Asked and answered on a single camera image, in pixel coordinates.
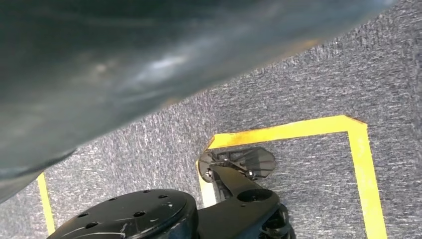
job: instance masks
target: dark plastic surface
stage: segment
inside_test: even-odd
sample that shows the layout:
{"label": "dark plastic surface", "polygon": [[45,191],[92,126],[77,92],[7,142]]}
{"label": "dark plastic surface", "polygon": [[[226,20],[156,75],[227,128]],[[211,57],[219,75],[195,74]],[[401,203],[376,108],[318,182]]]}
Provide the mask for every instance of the dark plastic surface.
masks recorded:
{"label": "dark plastic surface", "polygon": [[88,140],[391,3],[0,0],[0,181],[25,184]]}
{"label": "dark plastic surface", "polygon": [[67,221],[48,239],[195,239],[194,198],[175,190],[146,190],[109,199]]}

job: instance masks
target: blurry object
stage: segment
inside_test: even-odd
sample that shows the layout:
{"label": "blurry object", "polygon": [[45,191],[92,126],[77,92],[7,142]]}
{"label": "blurry object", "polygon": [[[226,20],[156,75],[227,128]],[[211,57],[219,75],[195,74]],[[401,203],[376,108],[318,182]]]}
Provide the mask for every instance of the blurry object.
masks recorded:
{"label": "blurry object", "polygon": [[[0,182],[23,188],[78,145],[392,3],[2,0]],[[17,191],[3,185],[0,202]]]}

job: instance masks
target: screw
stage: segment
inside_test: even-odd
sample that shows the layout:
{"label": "screw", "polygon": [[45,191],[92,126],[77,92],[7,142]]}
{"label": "screw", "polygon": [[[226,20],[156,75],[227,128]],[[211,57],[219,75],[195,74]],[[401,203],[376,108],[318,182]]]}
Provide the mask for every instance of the screw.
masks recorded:
{"label": "screw", "polygon": [[208,177],[212,178],[212,171],[209,168],[208,171],[205,173]]}

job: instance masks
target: black plastic part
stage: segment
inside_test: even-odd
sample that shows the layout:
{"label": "black plastic part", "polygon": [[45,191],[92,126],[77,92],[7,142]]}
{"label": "black plastic part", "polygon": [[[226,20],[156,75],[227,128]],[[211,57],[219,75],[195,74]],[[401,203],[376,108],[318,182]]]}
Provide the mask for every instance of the black plastic part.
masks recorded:
{"label": "black plastic part", "polygon": [[393,2],[0,0],[0,202],[78,145]]}
{"label": "black plastic part", "polygon": [[81,212],[48,239],[257,239],[285,233],[288,221],[277,194],[233,168],[211,170],[231,195],[214,206],[197,211],[191,195],[175,190],[135,192]]}
{"label": "black plastic part", "polygon": [[257,180],[271,174],[276,167],[276,160],[272,153],[262,147],[219,153],[204,152],[199,158],[198,169],[206,182],[215,181],[210,171],[211,165],[230,167],[244,174],[250,180]]}
{"label": "black plastic part", "polygon": [[196,239],[194,198],[176,190],[146,190],[111,198],[67,221],[48,239]]}

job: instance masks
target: gray carpet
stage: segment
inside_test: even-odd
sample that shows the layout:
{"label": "gray carpet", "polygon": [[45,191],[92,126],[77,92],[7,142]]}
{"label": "gray carpet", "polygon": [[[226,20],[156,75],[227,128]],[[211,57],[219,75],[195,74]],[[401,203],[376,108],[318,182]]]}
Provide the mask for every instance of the gray carpet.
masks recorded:
{"label": "gray carpet", "polygon": [[[338,39],[199,93],[81,147],[46,171],[56,225],[146,188],[191,193],[210,137],[346,114],[369,124],[389,238],[422,238],[421,6],[402,0]],[[262,183],[291,210],[298,238],[365,238],[347,136],[263,144],[277,155]],[[36,184],[0,205],[0,237],[47,236]]]}

